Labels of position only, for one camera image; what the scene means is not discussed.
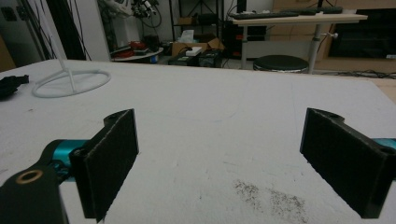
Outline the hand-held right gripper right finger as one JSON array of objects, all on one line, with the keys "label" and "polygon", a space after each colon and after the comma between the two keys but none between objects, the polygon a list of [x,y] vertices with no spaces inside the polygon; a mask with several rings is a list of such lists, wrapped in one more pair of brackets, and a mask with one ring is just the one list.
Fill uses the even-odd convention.
[{"label": "hand-held right gripper right finger", "polygon": [[362,218],[378,218],[396,181],[396,138],[369,138],[332,112],[306,110],[300,152]]}]

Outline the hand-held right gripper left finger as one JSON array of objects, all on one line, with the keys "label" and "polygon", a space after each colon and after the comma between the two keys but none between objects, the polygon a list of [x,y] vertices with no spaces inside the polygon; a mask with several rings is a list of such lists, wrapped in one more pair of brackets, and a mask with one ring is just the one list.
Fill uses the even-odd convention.
[{"label": "hand-held right gripper left finger", "polygon": [[85,218],[102,221],[137,157],[134,110],[104,118],[104,127],[69,158]]}]

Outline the cardboard box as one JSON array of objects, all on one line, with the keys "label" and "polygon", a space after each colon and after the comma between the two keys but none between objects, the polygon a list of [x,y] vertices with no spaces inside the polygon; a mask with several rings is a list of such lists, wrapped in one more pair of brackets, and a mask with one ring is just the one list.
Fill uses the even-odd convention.
[{"label": "cardboard box", "polygon": [[172,55],[177,56],[180,52],[183,50],[186,50],[188,48],[193,48],[193,47],[200,47],[202,50],[207,50],[207,49],[219,49],[219,50],[224,50],[225,47],[222,44],[222,42],[217,38],[213,38],[208,42],[205,43],[180,43],[180,42],[174,42],[172,45]]}]

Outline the light wooden desk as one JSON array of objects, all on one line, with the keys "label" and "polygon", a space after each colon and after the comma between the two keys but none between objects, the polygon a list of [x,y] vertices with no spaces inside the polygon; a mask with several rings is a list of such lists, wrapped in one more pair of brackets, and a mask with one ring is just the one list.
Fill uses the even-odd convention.
[{"label": "light wooden desk", "polygon": [[233,20],[236,24],[243,28],[242,39],[242,55],[241,68],[247,68],[248,56],[248,27],[250,26],[269,26],[269,25],[306,25],[315,24],[314,37],[311,40],[308,51],[309,66],[307,73],[312,74],[315,67],[315,61],[318,54],[318,47],[321,37],[321,30],[324,24],[338,24],[338,23],[356,23],[367,20],[366,15],[359,14],[316,14],[315,16],[297,16],[285,18],[271,18],[271,19],[254,19],[254,20]]}]

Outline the black equipment case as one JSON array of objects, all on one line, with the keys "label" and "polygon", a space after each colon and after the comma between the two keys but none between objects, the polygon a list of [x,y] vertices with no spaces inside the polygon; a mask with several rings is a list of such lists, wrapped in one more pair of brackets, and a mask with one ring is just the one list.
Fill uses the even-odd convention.
[{"label": "black equipment case", "polygon": [[221,68],[222,56],[218,49],[206,50],[199,56],[200,67]]}]

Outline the black metal shelf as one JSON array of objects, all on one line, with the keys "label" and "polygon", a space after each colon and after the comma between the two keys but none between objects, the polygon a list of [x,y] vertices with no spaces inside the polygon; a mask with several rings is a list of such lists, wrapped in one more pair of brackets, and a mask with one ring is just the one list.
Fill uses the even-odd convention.
[{"label": "black metal shelf", "polygon": [[221,36],[224,0],[167,0],[167,2],[174,40],[188,29],[193,29],[197,34],[212,32],[216,37]]}]

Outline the black keyboard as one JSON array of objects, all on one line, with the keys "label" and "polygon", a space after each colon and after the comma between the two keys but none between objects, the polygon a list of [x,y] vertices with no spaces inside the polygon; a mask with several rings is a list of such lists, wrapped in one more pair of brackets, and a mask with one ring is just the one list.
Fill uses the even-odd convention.
[{"label": "black keyboard", "polygon": [[299,13],[295,12],[268,12],[268,13],[236,13],[230,14],[230,17],[235,20],[255,20],[255,19],[272,19],[272,18],[287,18],[297,17]]}]

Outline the black monitor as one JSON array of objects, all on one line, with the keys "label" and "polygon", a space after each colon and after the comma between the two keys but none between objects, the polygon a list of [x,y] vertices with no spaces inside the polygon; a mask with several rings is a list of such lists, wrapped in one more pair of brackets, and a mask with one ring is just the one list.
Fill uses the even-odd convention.
[{"label": "black monitor", "polygon": [[396,59],[396,8],[358,9],[367,19],[339,23],[330,57]]}]

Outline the round black stool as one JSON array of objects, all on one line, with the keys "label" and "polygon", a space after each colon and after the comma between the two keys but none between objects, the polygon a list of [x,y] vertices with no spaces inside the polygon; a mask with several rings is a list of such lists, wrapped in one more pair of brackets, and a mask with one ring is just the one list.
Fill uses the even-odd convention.
[{"label": "round black stool", "polygon": [[289,55],[267,55],[253,62],[253,69],[259,71],[302,73],[308,67],[306,60]]}]

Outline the black cloth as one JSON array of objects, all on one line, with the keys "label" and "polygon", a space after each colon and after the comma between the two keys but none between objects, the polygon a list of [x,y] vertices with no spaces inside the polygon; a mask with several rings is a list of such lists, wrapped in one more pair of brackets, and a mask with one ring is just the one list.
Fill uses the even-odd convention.
[{"label": "black cloth", "polygon": [[18,87],[21,84],[27,84],[29,82],[29,76],[24,75],[24,76],[9,76],[9,77],[3,77],[0,80],[0,99],[5,99],[12,94],[14,94],[17,90]]}]

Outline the round white table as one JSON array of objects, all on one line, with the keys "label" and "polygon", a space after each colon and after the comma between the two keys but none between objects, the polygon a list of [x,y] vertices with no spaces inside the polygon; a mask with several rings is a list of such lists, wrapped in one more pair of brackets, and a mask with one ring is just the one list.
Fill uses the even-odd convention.
[{"label": "round white table", "polygon": [[143,59],[150,59],[152,57],[156,57],[163,52],[163,48],[159,48],[157,51],[146,53],[145,55],[134,55],[131,57],[124,58],[113,58],[112,62],[131,62],[131,61],[139,61]]}]

